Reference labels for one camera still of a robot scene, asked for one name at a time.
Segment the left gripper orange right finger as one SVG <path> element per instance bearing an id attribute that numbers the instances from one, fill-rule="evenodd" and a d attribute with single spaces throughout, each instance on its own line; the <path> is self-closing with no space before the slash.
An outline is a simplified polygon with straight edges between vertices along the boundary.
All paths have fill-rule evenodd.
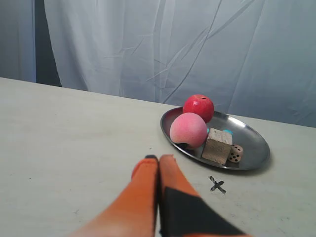
<path id="1" fill-rule="evenodd" d="M 207 205 L 186 179 L 173 155 L 160 157 L 159 171 L 159 211 L 163 237 L 249 236 Z"/>

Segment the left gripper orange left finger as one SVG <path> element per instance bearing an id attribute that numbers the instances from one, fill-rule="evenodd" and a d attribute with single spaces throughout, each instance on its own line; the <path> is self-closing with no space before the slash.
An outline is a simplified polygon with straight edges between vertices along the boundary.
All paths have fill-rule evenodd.
<path id="1" fill-rule="evenodd" d="M 102 213 L 71 237 L 153 237 L 157 218 L 158 158 L 147 155 L 131 181 Z"/>

